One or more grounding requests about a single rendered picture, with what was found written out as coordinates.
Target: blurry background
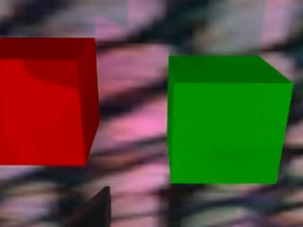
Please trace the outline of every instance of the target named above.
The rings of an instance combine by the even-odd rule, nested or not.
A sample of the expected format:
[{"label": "blurry background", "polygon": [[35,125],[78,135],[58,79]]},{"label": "blurry background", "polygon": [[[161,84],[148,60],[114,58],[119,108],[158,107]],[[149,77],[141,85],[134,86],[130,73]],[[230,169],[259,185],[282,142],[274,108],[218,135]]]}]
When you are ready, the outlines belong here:
[{"label": "blurry background", "polygon": [[[0,0],[2,37],[96,38],[101,109],[86,167],[0,166],[0,227],[59,226],[107,185],[112,227],[303,227],[302,18],[299,0]],[[169,185],[175,53],[261,54],[295,82],[277,184]]]}]

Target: red cube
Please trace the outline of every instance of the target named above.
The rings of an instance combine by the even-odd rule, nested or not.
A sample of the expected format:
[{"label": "red cube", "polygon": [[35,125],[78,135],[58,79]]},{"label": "red cube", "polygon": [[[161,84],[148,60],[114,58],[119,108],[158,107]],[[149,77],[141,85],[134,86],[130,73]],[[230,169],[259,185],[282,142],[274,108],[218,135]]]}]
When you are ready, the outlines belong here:
[{"label": "red cube", "polygon": [[0,165],[84,166],[97,79],[93,38],[1,38]]}]

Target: cube face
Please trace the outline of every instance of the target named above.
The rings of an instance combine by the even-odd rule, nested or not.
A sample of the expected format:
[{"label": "cube face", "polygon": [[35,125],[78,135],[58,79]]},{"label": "cube face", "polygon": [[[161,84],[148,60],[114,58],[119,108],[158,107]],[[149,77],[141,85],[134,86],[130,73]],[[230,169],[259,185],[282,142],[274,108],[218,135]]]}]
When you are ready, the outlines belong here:
[{"label": "cube face", "polygon": [[[99,122],[94,40],[79,39],[86,45],[64,57],[50,50],[58,48],[58,39],[47,40],[45,53],[51,57],[39,55],[34,46],[36,56],[30,57],[23,38],[10,40],[21,54],[1,55],[0,165],[86,164]],[[59,41],[77,44],[77,39]]]},{"label": "cube face", "polygon": [[[177,62],[177,58],[185,56],[172,56],[172,62],[174,58]],[[185,67],[190,69],[189,64],[195,62],[191,68],[196,70],[188,71],[186,76],[181,75],[184,71],[180,63],[169,62],[171,182],[273,183],[278,173],[292,84],[274,69],[276,80],[260,78],[260,83],[255,78],[239,77],[241,71],[233,76],[235,68],[222,67],[221,73],[225,71],[222,77],[218,68],[211,72],[209,68],[201,69],[201,63],[219,64],[224,58],[236,63],[239,58],[205,58],[201,57],[200,64],[195,62],[197,57],[188,61]],[[251,64],[251,58],[243,59],[241,67],[246,60],[247,65]]]}]

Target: green cube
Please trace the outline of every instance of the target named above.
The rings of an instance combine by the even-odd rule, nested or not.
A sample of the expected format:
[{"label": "green cube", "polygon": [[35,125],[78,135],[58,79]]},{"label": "green cube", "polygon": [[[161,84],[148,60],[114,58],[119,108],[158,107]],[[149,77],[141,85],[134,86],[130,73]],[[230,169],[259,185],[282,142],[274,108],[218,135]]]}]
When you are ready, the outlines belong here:
[{"label": "green cube", "polygon": [[171,183],[275,183],[292,89],[259,56],[170,56]]}]

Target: green cube's side face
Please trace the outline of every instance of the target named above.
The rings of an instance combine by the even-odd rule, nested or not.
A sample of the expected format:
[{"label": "green cube's side face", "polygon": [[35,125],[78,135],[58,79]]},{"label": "green cube's side face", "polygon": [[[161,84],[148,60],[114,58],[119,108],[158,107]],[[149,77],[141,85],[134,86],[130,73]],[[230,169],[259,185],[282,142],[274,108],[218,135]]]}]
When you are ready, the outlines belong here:
[{"label": "green cube's side face", "polygon": [[171,182],[275,183],[292,87],[257,56],[171,56]]}]

